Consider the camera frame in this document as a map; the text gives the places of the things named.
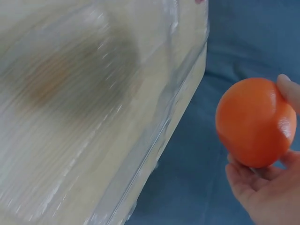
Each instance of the highlight on orange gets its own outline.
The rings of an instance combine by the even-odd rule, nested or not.
[[[248,78],[231,86],[216,110],[217,134],[245,166],[266,167],[283,156],[296,133],[296,112],[265,78]]]

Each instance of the blurred object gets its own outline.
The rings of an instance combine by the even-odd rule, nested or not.
[[[207,2],[1,2],[0,221],[123,224],[203,76],[207,35]]]

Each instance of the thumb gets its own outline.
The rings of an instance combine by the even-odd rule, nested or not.
[[[288,76],[280,74],[277,78],[277,86],[282,96],[300,114],[300,85],[292,82]]]

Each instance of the blue cloth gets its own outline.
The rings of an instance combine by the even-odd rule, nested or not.
[[[299,0],[210,0],[207,69],[126,225],[252,225],[225,177],[215,109],[235,82],[300,83]],[[300,150],[300,133],[293,146]]]

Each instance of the fingernail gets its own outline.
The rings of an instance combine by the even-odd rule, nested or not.
[[[285,75],[285,74],[280,74],[279,77],[281,77],[281,79],[285,79],[287,81],[291,81],[291,79],[287,75]]]
[[[233,158],[231,155],[227,155],[227,160],[228,162],[233,163]]]

